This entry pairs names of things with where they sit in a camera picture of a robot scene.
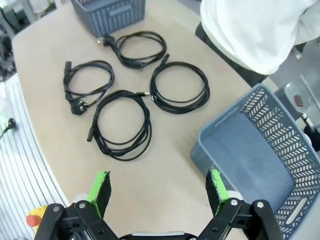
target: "white shirt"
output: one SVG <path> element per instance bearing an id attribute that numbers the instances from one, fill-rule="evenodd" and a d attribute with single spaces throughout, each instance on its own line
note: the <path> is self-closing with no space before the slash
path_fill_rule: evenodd
<path id="1" fill-rule="evenodd" d="M 273 74 L 294 45 L 320 36 L 320 0 L 202 0 L 201 24 L 229 59 Z"/>

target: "red button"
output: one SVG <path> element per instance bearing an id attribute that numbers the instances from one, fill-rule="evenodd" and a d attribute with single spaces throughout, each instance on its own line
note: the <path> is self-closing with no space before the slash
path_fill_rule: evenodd
<path id="1" fill-rule="evenodd" d="M 30 227 L 35 227 L 40 225 L 41 217 L 38 215 L 28 215 L 26 216 L 26 224 Z"/>

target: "gray basket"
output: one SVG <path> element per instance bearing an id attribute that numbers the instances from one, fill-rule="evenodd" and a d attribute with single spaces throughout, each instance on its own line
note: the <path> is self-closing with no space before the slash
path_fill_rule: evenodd
<path id="1" fill-rule="evenodd" d="M 220 170 L 227 189 L 246 202 L 269 201 L 285 239 L 319 195 L 318 156 L 262 84 L 200 131 L 191 158 L 204 176 L 211 166 Z"/>
<path id="2" fill-rule="evenodd" d="M 71 0 L 86 28 L 97 38 L 145 18 L 146 0 Z"/>

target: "beige tabletop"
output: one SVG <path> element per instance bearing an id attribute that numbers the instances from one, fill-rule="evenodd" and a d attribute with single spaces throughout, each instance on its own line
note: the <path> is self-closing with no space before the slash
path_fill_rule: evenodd
<path id="1" fill-rule="evenodd" d="M 198 235 L 212 218 L 205 178 L 190 159 L 200 129 L 249 86 L 218 55 L 192 32 L 161 15 L 161 1 L 147 1 L 145 20 L 114 34 L 141 30 L 162 35 L 168 45 L 169 61 L 185 61 L 206 74 L 210 100 L 200 109 L 175 115 L 159 109 L 144 98 L 150 109 L 152 140 L 147 151 L 131 162 L 103 155 L 96 142 L 87 142 L 96 107 L 71 114 L 63 88 L 66 61 L 73 66 L 90 60 L 105 60 L 115 72 L 116 90 L 149 92 L 154 63 L 142 70 L 125 68 L 110 48 L 103 48 L 77 19 L 71 4 L 49 14 L 13 40 L 19 79 L 36 136 L 52 171 L 71 202 L 90 190 L 99 171 L 111 171 L 112 194 L 105 220 L 118 236 L 133 231 L 185 231 Z M 149 40 L 133 39 L 123 54 L 150 55 L 160 47 Z M 86 69 L 72 80 L 75 91 L 88 92 L 109 79 L 102 70 Z M 187 69 L 172 68 L 159 75 L 159 90 L 165 97 L 186 100 L 202 88 L 200 78 Z M 101 131 L 110 140 L 125 141 L 143 122 L 140 107 L 120 99 L 105 107 L 99 119 Z"/>

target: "plastic basket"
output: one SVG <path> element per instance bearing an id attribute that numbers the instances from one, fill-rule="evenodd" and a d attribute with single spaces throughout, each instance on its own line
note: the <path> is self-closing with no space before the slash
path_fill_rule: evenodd
<path id="1" fill-rule="evenodd" d="M 145 18 L 146 0 L 71 0 L 86 28 L 97 38 Z"/>
<path id="2" fill-rule="evenodd" d="M 226 188 L 246 202 L 269 201 L 285 239 L 319 195 L 318 156 L 262 84 L 200 131 L 191 158 L 203 175 L 220 170 Z"/>

